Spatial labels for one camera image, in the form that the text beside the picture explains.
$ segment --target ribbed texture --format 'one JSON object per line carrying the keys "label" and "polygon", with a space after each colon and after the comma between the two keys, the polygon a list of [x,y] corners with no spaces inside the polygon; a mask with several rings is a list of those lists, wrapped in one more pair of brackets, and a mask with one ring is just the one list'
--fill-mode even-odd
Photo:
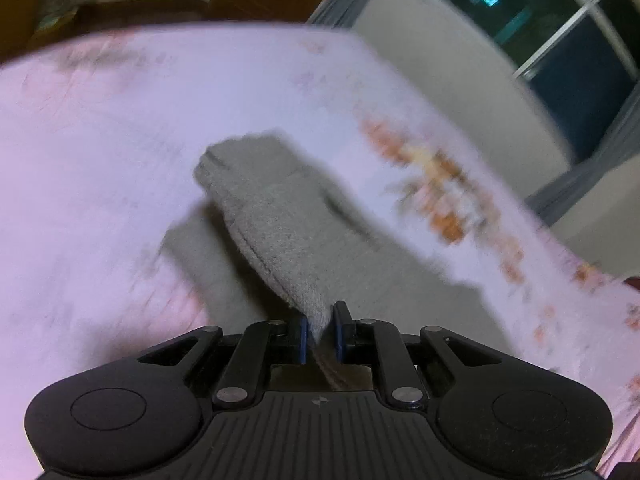
{"label": "ribbed texture", "polygon": [[613,468],[608,480],[638,480],[640,478],[640,463],[619,463]]}
{"label": "ribbed texture", "polygon": [[372,392],[321,396],[268,392],[255,408],[222,413],[170,473],[144,478],[491,478],[451,456],[417,413],[389,410]]}

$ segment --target pink bedsheet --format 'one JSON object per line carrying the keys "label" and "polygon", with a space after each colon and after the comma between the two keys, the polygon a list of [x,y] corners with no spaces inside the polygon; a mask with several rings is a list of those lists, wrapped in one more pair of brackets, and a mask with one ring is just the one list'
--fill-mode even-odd
{"label": "pink bedsheet", "polygon": [[[44,386],[220,321],[159,244],[203,199],[191,171],[205,147],[271,128],[444,279],[476,286],[520,357],[607,401],[603,472],[633,457],[637,291],[559,244],[356,36],[193,25],[90,36],[0,70],[1,479],[41,471],[22,419]],[[425,177],[436,152],[460,184],[444,196]],[[488,224],[450,215],[465,193]]]}

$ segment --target gray towel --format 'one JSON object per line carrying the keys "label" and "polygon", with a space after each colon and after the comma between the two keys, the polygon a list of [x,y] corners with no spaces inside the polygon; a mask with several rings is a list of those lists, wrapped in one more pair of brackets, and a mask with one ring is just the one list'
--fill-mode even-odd
{"label": "gray towel", "polygon": [[242,333],[251,323],[292,314],[238,251],[222,213],[211,204],[169,229],[162,250],[191,278],[211,319],[225,333]]}
{"label": "gray towel", "polygon": [[276,135],[210,146],[194,175],[247,262],[308,317],[316,340],[332,304],[345,300],[354,317],[385,319],[402,332],[437,324],[509,351],[476,291],[443,282],[373,229],[329,178]]}

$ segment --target wooden furniture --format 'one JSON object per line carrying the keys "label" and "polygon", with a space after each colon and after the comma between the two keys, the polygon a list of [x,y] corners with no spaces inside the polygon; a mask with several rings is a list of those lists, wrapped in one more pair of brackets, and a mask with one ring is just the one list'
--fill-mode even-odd
{"label": "wooden furniture", "polygon": [[39,0],[0,0],[0,61],[25,48],[37,48],[64,39],[74,20],[70,10],[50,27],[38,30]]}

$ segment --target window frame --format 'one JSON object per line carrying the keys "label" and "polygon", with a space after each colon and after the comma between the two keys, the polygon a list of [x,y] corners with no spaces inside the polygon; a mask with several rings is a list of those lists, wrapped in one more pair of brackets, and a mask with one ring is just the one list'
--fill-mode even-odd
{"label": "window frame", "polygon": [[[450,2],[449,0],[443,1],[445,1],[448,6],[454,8],[456,12],[470,20],[470,18],[462,10],[458,9],[452,2]],[[598,6],[598,3],[601,0],[575,1],[580,5],[578,10],[571,17],[569,17],[569,19],[529,57],[529,59],[527,59],[522,65],[516,67],[516,70],[514,70],[513,72],[513,78],[521,78],[527,81],[532,79],[535,75],[535,65],[545,56],[545,54],[551,51],[551,49],[553,49],[553,47],[558,44],[558,42],[561,41],[562,38],[564,38],[586,16],[591,16],[606,41],[610,44],[613,51],[618,56],[620,63],[622,63],[631,79],[634,81],[638,80],[639,73],[638,67],[636,66],[636,61],[632,57],[631,52],[626,47],[625,42],[622,40],[609,18]],[[475,23],[474,27],[488,37],[488,34],[485,33],[485,31],[478,27]],[[504,52],[492,38],[488,39],[491,41],[492,45],[498,48],[501,52]]]}

